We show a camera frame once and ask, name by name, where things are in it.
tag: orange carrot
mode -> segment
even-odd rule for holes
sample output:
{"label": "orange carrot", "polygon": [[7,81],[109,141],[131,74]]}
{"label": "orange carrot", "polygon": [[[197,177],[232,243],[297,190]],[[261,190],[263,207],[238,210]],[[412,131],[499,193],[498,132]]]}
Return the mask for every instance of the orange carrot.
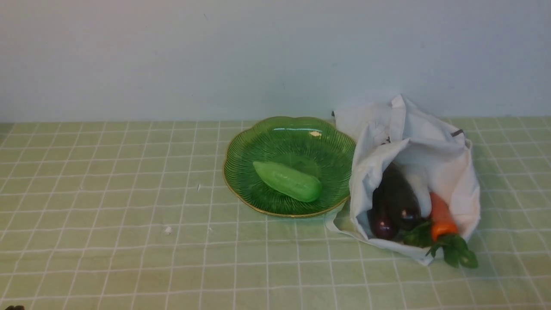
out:
{"label": "orange carrot", "polygon": [[430,202],[433,208],[430,213],[433,222],[430,233],[433,241],[436,242],[438,237],[444,234],[458,234],[457,225],[453,221],[446,201],[437,194],[430,193]]}

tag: bag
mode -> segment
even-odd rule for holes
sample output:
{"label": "bag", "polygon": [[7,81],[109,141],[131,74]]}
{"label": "bag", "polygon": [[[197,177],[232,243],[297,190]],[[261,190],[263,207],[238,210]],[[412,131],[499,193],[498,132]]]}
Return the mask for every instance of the bag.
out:
{"label": "bag", "polygon": [[[480,220],[480,186],[471,159],[472,143],[462,130],[420,111],[401,95],[389,104],[369,104],[334,112],[337,129],[356,140],[350,203],[326,216],[326,227],[362,242],[409,256],[423,265],[433,260],[421,249],[374,238],[367,211],[386,167],[425,168],[430,191],[442,197],[466,241]],[[437,258],[442,257],[442,249]]]}

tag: green cucumber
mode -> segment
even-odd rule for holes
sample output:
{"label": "green cucumber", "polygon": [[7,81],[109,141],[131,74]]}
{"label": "green cucumber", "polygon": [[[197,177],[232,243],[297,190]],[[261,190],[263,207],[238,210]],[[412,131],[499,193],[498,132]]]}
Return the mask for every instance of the green cucumber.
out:
{"label": "green cucumber", "polygon": [[274,162],[253,162],[258,176],[272,189],[302,202],[312,202],[321,195],[321,182],[312,175]]}

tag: plate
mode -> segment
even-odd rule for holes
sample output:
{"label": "plate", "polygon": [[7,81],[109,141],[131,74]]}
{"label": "plate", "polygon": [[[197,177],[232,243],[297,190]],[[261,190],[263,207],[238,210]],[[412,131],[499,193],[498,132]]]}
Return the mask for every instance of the plate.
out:
{"label": "plate", "polygon": [[[314,117],[270,117],[238,134],[229,144],[224,180],[243,203],[280,217],[311,217],[328,212],[350,195],[354,141],[330,123]],[[252,165],[277,162],[317,177],[321,196],[301,202],[266,185]]]}

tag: purple eggplant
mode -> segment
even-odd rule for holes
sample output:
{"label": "purple eggplant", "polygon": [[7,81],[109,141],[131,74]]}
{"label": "purple eggplant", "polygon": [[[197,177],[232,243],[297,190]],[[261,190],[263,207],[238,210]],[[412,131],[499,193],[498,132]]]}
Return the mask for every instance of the purple eggplant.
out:
{"label": "purple eggplant", "polygon": [[375,237],[392,240],[398,234],[399,229],[392,222],[382,198],[381,191],[376,189],[373,192],[373,207],[368,211],[369,226]]}
{"label": "purple eggplant", "polygon": [[391,163],[382,175],[381,184],[376,191],[394,222],[399,228],[410,231],[421,223],[419,202],[409,182],[398,167]]}

